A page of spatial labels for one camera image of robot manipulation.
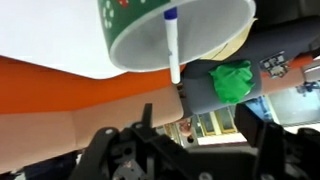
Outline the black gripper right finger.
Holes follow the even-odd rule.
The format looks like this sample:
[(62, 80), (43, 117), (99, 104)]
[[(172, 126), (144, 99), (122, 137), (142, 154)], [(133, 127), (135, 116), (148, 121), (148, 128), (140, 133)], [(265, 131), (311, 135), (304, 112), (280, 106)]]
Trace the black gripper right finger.
[(290, 180), (286, 172), (283, 128), (261, 120), (248, 106), (237, 104), (235, 125), (252, 148), (257, 149), (241, 166), (239, 180)]

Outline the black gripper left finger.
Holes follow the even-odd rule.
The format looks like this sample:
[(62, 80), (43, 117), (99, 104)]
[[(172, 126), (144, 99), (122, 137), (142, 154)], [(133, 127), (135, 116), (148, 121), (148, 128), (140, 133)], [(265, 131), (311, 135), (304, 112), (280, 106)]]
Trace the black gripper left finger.
[(150, 130), (152, 105), (146, 104), (140, 121), (122, 131), (99, 129), (85, 149), (69, 180), (154, 180), (153, 158), (139, 130)]

